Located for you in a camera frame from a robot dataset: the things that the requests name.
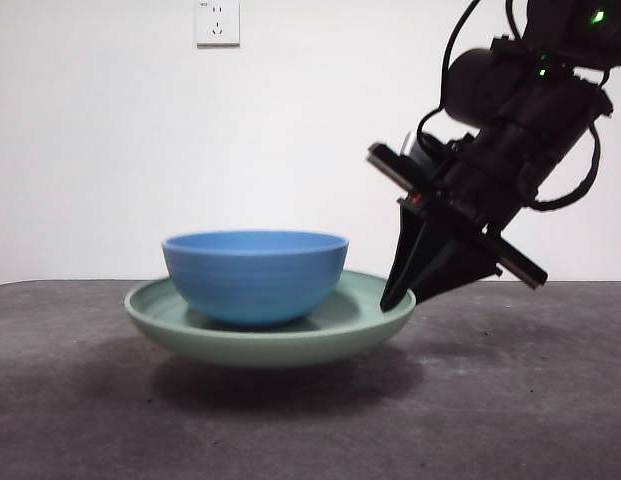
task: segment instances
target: blue bowl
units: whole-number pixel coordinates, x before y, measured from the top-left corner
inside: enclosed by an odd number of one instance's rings
[[[339,281],[348,240],[297,231],[228,231],[163,242],[170,277],[190,307],[241,327],[314,310]]]

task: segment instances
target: white wall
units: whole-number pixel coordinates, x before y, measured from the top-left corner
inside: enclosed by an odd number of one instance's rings
[[[366,149],[436,105],[466,3],[244,0],[241,47],[197,50],[192,0],[0,0],[0,283],[155,277],[164,237],[244,227],[341,233],[349,268],[386,274],[402,192]],[[483,3],[457,53],[507,31]],[[608,92],[591,195],[506,231],[551,279],[621,280],[621,71]],[[590,156],[584,138],[544,195]]]

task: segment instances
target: green led light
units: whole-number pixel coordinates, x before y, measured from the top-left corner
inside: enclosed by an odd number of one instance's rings
[[[592,14],[592,17],[590,18],[590,23],[592,25],[595,25],[597,23],[601,23],[606,19],[606,11],[602,10],[602,9],[597,9],[594,11],[594,13]]]

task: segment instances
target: robotic arm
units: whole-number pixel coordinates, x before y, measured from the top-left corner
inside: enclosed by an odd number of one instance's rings
[[[426,115],[412,145],[400,155],[383,144],[368,161],[408,192],[399,200],[401,233],[381,299],[393,308],[407,289],[418,302],[506,268],[531,288],[547,273],[501,238],[523,208],[568,206],[589,191],[601,145],[595,120],[612,114],[603,90],[621,65],[621,0],[529,0],[528,24],[520,35],[506,13],[514,39],[495,38],[490,49],[462,54],[449,66],[463,24],[480,0],[470,3],[455,27],[443,62],[441,101]],[[600,84],[575,75],[576,67],[603,72]],[[444,110],[480,129],[473,137],[442,143],[423,132]],[[589,130],[595,148],[583,182],[553,201],[536,199],[538,188]]]

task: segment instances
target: plate rim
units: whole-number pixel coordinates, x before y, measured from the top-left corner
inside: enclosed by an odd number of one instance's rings
[[[369,273],[354,271],[354,270],[344,270],[343,273],[354,274],[357,276],[364,276],[374,278],[376,280],[380,280],[382,282],[387,282],[387,279],[381,277],[379,275],[373,275]],[[166,323],[155,320],[152,316],[142,313],[135,309],[132,306],[132,298],[138,294],[140,291],[150,287],[151,285],[169,282],[171,281],[170,277],[163,277],[155,280],[148,280],[145,282],[136,285],[126,294],[123,304],[128,314],[136,321],[139,321],[144,324],[149,324],[154,328],[160,328],[165,331],[170,332],[178,332],[184,333],[188,335],[196,335],[206,338],[224,338],[224,339],[245,339],[245,340],[294,340],[294,339],[307,339],[307,338],[320,338],[320,337],[331,337],[335,335],[343,335],[350,334],[355,332],[363,332],[372,328],[378,328],[383,325],[388,325],[402,318],[405,318],[407,315],[410,315],[417,304],[417,299],[412,290],[408,289],[406,295],[410,299],[410,303],[405,307],[399,310],[399,306],[393,308],[392,310],[382,313],[382,321],[378,323],[374,323],[372,325],[367,325],[366,327],[357,327],[348,326],[348,327],[340,327],[335,329],[328,330],[318,330],[318,331],[306,331],[306,332],[230,332],[224,330],[210,330],[206,328],[197,328],[197,327],[189,327],[185,325],[170,325],[168,326]]]

